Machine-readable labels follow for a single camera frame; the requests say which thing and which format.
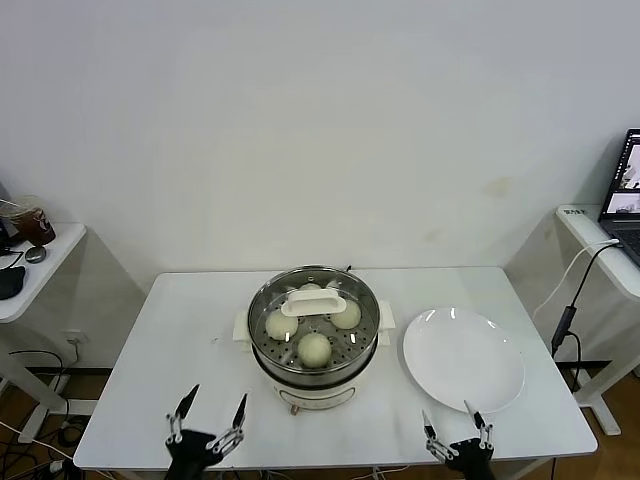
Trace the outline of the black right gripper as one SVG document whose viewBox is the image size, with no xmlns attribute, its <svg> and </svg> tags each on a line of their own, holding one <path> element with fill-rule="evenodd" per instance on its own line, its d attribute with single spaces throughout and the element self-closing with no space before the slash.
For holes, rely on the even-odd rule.
<svg viewBox="0 0 640 480">
<path fill-rule="evenodd" d="M 465 400 L 464 405 L 479 432 L 479 438 L 446 445 L 440 441 L 428 413 L 422 410 L 426 450 L 437 460 L 445 460 L 445 466 L 449 470 L 461 473 L 466 480 L 495 480 L 490 465 L 494 454 L 493 425 L 487 423 L 480 411 L 469 401 Z"/>
</svg>

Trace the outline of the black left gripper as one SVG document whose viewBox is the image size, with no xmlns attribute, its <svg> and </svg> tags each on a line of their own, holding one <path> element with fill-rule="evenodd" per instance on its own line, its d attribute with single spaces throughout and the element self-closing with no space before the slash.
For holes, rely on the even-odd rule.
<svg viewBox="0 0 640 480">
<path fill-rule="evenodd" d="M 194 402 L 200 385 L 183 397 L 173 413 L 166 415 L 169 435 L 165 440 L 171 456 L 167 480 L 200 480 L 204 471 L 220 462 L 220 453 L 231 453 L 243 440 L 248 394 L 245 393 L 232 420 L 221 435 L 183 430 L 183 421 Z"/>
</svg>

